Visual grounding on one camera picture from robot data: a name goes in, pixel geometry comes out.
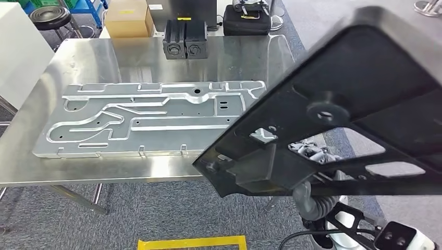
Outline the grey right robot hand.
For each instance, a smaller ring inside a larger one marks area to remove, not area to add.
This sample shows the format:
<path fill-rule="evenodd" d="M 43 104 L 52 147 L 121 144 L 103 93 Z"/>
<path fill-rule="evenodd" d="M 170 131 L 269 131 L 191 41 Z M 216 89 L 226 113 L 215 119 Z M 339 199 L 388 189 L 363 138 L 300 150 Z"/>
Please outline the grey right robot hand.
<path fill-rule="evenodd" d="M 314 141 L 303 140 L 289 144 L 289 149 L 309 160 L 326 164 L 342 160 L 341 156 L 330 153 L 327 146 L 318 146 Z M 303 219 L 316 221 L 327 216 L 340 200 L 340 196 L 312 196 L 310 181 L 293 189 L 292 197 Z"/>

